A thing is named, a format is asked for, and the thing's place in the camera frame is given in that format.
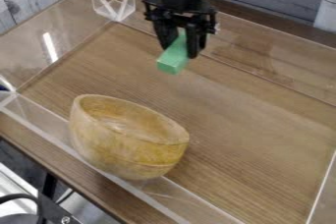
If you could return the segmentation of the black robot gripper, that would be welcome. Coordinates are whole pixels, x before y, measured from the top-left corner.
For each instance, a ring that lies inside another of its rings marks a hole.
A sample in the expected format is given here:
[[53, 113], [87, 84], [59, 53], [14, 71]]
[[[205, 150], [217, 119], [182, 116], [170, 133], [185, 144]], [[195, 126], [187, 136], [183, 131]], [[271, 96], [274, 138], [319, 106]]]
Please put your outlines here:
[[179, 36], [178, 28], [186, 28], [189, 57], [195, 59], [207, 45], [207, 33], [217, 33], [217, 8], [201, 0], [183, 6], [178, 1], [142, 0], [145, 17], [154, 23], [154, 29], [165, 49]]

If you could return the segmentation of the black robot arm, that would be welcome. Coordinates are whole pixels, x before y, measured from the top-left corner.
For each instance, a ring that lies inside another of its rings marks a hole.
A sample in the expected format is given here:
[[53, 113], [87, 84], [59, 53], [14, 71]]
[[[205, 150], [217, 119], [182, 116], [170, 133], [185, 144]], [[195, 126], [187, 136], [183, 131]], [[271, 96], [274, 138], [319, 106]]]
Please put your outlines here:
[[195, 59], [217, 33], [217, 8], [207, 0], [142, 0], [145, 17], [153, 22], [161, 45], [167, 49], [186, 30], [187, 56]]

